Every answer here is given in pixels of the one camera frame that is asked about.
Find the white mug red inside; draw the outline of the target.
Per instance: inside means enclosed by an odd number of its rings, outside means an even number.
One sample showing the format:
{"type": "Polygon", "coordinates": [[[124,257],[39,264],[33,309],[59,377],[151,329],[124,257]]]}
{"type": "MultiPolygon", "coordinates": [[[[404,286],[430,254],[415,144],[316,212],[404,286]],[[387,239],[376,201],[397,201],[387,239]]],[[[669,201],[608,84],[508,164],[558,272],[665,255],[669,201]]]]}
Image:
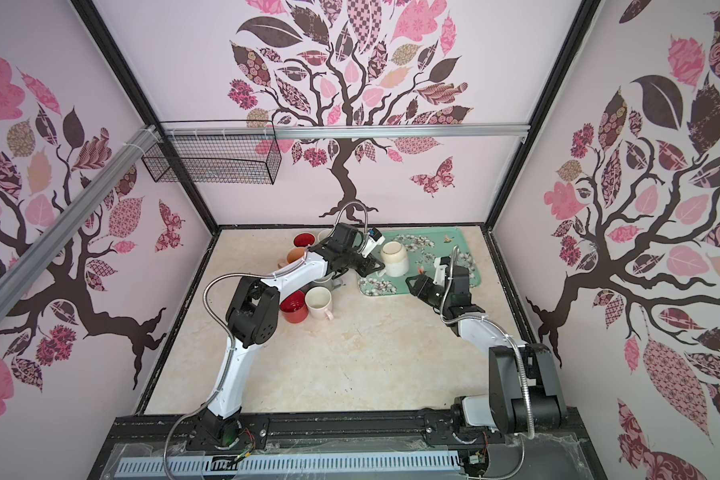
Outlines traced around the white mug red inside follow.
{"type": "Polygon", "coordinates": [[[310,232],[302,232],[293,238],[293,245],[296,248],[307,248],[313,246],[317,241],[317,237],[310,232]]]}

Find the peach and cream mug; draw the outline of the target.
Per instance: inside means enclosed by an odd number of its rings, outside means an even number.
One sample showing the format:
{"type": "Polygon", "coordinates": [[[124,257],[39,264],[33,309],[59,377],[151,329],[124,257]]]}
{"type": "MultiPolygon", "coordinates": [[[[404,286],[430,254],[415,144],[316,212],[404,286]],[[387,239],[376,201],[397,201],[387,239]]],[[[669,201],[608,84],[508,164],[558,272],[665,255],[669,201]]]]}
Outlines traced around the peach and cream mug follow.
{"type": "Polygon", "coordinates": [[[285,258],[280,259],[278,261],[278,268],[282,269],[288,265],[298,262],[300,259],[302,259],[304,257],[306,252],[307,252],[306,247],[294,247],[287,253],[285,258]]]}

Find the pale pink mug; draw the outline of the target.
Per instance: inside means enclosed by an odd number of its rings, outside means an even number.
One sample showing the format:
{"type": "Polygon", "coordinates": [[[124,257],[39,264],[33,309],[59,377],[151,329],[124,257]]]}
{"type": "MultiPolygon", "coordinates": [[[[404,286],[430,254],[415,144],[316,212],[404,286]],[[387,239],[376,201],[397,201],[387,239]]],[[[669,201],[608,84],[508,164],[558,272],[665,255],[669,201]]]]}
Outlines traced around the pale pink mug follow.
{"type": "Polygon", "coordinates": [[[334,319],[332,293],[325,287],[313,287],[305,294],[309,315],[318,320],[334,319]]]}

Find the grey mug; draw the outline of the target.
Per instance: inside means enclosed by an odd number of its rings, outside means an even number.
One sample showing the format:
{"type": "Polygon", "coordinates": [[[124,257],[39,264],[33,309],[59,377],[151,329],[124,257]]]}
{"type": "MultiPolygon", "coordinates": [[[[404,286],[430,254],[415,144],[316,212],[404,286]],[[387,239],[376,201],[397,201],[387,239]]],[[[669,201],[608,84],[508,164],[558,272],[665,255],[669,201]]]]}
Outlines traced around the grey mug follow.
{"type": "Polygon", "coordinates": [[[312,282],[314,288],[322,287],[329,291],[334,291],[344,286],[344,281],[340,277],[334,277],[333,274],[326,275],[312,282]]]}

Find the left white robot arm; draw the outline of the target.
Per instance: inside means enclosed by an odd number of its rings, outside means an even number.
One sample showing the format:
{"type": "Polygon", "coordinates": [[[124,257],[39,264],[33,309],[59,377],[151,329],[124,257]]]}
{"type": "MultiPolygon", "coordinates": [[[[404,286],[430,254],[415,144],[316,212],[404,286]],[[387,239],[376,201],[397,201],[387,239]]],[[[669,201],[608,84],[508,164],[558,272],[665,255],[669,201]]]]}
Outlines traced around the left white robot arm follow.
{"type": "Polygon", "coordinates": [[[266,275],[225,274],[209,283],[203,292],[203,304],[223,327],[227,345],[214,390],[197,414],[199,425],[207,433],[221,441],[242,429],[238,418],[247,377],[258,349],[277,329],[283,301],[326,276],[338,278],[353,270],[366,277],[382,270],[383,263],[373,251],[384,242],[384,235],[376,228],[360,230],[338,223],[328,237],[306,247],[283,268],[266,275]],[[219,316],[212,310],[208,294],[216,284],[232,278],[239,282],[226,313],[219,316]]]}

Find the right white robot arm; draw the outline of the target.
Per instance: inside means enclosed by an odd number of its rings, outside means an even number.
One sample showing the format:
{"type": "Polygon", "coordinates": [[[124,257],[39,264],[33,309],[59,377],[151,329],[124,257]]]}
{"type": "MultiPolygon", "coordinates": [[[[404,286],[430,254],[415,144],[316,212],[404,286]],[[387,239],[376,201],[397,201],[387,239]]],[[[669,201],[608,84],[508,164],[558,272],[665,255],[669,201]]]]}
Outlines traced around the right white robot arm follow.
{"type": "Polygon", "coordinates": [[[568,410],[552,352],[540,343],[514,338],[473,303],[465,267],[440,265],[434,277],[419,274],[406,278],[405,284],[487,359],[487,392],[455,401],[461,423],[529,438],[566,423],[568,410]]]}

